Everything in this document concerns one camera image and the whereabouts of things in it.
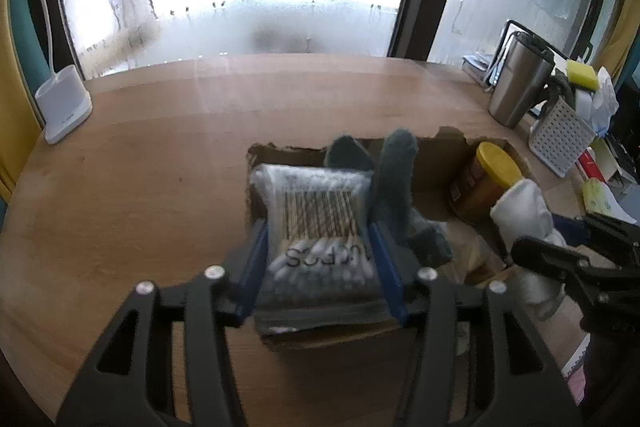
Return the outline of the stainless steel tumbler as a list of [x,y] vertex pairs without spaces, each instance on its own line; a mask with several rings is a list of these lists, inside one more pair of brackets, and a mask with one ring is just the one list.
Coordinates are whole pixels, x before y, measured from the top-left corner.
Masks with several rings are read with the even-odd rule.
[[554,53],[544,40],[526,30],[513,31],[488,72],[490,116],[504,127],[514,128],[534,105],[553,67]]

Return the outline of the grey-blue knitted gloves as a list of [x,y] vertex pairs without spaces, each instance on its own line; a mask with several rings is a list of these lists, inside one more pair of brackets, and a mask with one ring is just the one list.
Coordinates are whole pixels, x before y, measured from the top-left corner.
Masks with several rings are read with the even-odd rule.
[[370,171],[370,219],[385,225],[394,242],[411,249],[422,265],[439,268],[454,254],[442,227],[413,207],[411,182],[418,152],[416,137],[407,129],[387,135],[377,158],[353,136],[345,134],[329,146],[323,166]]

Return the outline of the brown cardboard box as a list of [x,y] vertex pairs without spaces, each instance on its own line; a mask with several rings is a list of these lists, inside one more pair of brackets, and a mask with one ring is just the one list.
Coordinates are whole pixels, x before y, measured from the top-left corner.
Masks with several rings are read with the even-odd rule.
[[479,148],[448,127],[251,146],[247,219],[268,234],[260,340],[282,351],[378,337],[408,322],[420,269],[458,285],[497,274],[506,250],[489,217],[496,194],[473,185]]

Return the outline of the crumpled clear plastic bag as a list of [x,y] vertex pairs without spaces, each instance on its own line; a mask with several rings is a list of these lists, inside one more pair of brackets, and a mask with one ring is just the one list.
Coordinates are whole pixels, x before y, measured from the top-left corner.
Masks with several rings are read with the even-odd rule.
[[605,136],[613,116],[620,107],[611,75],[605,67],[598,70],[599,89],[592,97],[590,126],[597,136]]

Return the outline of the cotton swab bag with barcode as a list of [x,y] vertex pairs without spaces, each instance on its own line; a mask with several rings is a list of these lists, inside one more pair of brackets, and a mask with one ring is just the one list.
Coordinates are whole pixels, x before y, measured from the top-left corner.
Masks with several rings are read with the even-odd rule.
[[383,323],[390,312],[367,234],[371,173],[262,164],[268,253],[254,321],[264,336]]

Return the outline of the red can with yellow lid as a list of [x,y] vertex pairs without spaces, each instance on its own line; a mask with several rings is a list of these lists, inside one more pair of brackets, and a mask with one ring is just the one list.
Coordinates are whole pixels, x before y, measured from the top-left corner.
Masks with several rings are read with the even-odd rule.
[[502,147],[480,142],[450,184],[450,208],[462,221],[475,225],[487,219],[491,207],[521,179],[520,167]]

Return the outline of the red flat box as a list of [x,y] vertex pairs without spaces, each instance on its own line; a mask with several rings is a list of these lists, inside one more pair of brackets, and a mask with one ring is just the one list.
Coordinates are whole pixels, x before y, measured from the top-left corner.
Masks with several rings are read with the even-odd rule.
[[591,156],[589,150],[585,150],[578,157],[577,165],[582,169],[582,173],[587,179],[597,179],[601,182],[605,182],[605,177],[601,169],[598,167],[596,161]]

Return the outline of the yellow sponge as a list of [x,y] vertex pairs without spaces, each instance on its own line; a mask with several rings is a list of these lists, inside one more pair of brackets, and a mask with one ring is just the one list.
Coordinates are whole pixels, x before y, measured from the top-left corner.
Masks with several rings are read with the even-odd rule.
[[598,76],[588,64],[568,60],[566,62],[566,75],[568,82],[580,89],[596,92],[600,88]]

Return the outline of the white sock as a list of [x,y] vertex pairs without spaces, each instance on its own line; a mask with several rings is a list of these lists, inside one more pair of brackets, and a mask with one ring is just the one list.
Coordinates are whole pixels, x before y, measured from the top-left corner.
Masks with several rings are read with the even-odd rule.
[[[531,179],[521,179],[508,188],[491,207],[489,216],[498,228],[512,263],[515,263],[512,247],[522,236],[541,239],[554,246],[567,246],[554,226],[544,194]],[[514,269],[512,287],[520,303],[539,321],[549,320],[565,297],[561,283],[519,267]]]

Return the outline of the yellow tissue pack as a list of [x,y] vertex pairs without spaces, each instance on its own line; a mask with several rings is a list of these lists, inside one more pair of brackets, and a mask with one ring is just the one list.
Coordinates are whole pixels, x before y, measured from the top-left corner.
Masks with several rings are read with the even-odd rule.
[[582,199],[588,212],[616,219],[624,219],[626,216],[608,184],[597,178],[590,178],[582,184]]

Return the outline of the white block in basket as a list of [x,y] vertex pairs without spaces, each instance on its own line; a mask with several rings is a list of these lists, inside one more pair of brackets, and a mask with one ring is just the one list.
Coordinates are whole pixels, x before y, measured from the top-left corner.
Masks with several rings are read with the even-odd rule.
[[576,88],[574,92],[575,113],[584,121],[591,118],[593,92],[582,88]]

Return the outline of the dark green cloth in basket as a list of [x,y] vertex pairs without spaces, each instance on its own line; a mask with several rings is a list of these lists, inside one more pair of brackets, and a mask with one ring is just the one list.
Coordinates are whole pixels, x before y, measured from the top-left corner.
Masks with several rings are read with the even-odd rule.
[[571,109],[575,108],[575,95],[567,75],[559,69],[555,69],[549,77],[548,82],[548,102],[553,105],[555,102],[563,100]]

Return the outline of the white perforated basket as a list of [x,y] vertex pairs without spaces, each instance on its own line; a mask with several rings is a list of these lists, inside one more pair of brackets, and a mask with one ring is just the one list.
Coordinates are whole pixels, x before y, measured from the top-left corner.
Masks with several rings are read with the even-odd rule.
[[528,147],[555,176],[564,178],[594,139],[589,124],[559,98],[533,125]]

